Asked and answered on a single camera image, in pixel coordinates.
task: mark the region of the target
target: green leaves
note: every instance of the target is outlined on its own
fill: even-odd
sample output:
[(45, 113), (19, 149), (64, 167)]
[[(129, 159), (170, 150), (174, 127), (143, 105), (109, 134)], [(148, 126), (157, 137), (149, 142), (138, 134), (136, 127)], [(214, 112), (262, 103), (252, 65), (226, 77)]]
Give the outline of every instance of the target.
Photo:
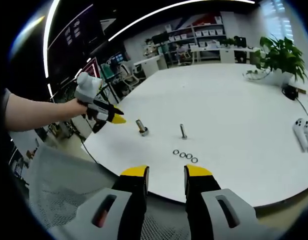
[(293, 41), (287, 37), (283, 39), (275, 39), (261, 37), (259, 44), (262, 47), (268, 48), (268, 53), (265, 57), (261, 56), (261, 51), (255, 52), (256, 58), (259, 59), (259, 63), (255, 66), (260, 70), (270, 69), (270, 71), (281, 69), (282, 73), (288, 72), (295, 76), (295, 81), (298, 77), (304, 82), (305, 74), (304, 61), (301, 58), (302, 52), (293, 44)]

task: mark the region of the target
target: white controller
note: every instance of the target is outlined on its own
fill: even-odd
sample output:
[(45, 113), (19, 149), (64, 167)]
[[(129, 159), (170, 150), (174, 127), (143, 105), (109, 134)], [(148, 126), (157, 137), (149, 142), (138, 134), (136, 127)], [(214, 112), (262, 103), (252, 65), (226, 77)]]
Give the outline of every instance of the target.
[(308, 151), (308, 120), (299, 118), (293, 125), (293, 130), (305, 152)]

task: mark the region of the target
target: round table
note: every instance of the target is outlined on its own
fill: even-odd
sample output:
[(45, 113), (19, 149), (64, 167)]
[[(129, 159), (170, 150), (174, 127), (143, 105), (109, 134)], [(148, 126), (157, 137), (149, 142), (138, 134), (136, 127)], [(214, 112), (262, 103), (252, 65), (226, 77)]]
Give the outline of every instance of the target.
[[(308, 188), (308, 153), (292, 125), (307, 115), (278, 87), (246, 81), (248, 64), (201, 64), (156, 72), (118, 107), (127, 123), (106, 124), (85, 146), (98, 163), (120, 175), (149, 166), (148, 190), (185, 203), (184, 165), (213, 173), (253, 207), (273, 204)], [(149, 129), (141, 136), (135, 120)], [(183, 140), (180, 124), (187, 139)]]

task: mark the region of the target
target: metal bolt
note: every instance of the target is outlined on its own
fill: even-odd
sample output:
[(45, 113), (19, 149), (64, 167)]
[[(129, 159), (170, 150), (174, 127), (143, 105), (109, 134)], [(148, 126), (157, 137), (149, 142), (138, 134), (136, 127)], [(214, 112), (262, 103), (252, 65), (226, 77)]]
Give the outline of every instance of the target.
[(136, 120), (136, 124), (137, 124), (137, 126), (139, 128), (139, 132), (140, 133), (145, 132), (145, 127), (144, 127), (143, 123), (141, 122), (141, 120), (137, 119)]
[(184, 129), (184, 125), (183, 124), (180, 124), (180, 131), (182, 132), (182, 139), (185, 140), (187, 139), (188, 137), (186, 136), (185, 134), (185, 129)]

